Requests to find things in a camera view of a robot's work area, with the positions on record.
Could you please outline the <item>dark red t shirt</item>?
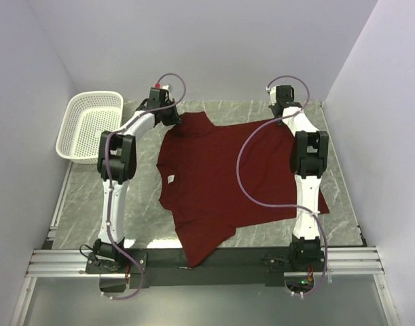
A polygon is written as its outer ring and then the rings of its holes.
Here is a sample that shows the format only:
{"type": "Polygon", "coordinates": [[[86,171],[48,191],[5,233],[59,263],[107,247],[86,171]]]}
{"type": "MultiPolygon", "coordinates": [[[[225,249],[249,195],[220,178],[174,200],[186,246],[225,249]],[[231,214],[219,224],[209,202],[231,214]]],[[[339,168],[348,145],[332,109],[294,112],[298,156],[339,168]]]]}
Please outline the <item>dark red t shirt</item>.
{"type": "Polygon", "coordinates": [[[268,121],[216,126],[203,112],[181,119],[165,134],[157,167],[160,204],[173,214],[189,267],[237,228],[296,216],[288,127],[268,121]]]}

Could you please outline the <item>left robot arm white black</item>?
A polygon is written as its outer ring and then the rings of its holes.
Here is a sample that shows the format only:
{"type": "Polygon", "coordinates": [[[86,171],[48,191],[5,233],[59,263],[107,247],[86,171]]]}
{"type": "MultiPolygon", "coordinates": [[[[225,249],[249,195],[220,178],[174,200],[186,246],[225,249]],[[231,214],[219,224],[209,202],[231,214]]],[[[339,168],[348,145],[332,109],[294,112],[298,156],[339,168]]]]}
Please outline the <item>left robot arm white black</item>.
{"type": "Polygon", "coordinates": [[[92,251],[101,257],[107,271],[121,271],[124,251],[124,209],[126,192],[137,169],[137,141],[159,123],[181,123],[171,86],[156,84],[133,116],[117,130],[104,131],[100,138],[97,171],[103,181],[103,214],[98,239],[92,251]]]}

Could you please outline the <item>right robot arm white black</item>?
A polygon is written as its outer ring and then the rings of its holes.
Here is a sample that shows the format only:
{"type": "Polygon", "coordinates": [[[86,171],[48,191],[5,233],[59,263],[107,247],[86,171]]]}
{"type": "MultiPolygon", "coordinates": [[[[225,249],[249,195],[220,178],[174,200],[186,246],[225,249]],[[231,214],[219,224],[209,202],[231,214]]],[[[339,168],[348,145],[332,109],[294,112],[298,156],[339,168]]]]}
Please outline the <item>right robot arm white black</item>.
{"type": "Polygon", "coordinates": [[[290,85],[268,86],[274,117],[293,135],[290,169],[296,182],[296,221],[289,245],[288,263],[297,271],[325,260],[321,243],[325,241],[319,221],[319,192],[327,168],[329,136],[320,131],[295,102],[290,85]]]}

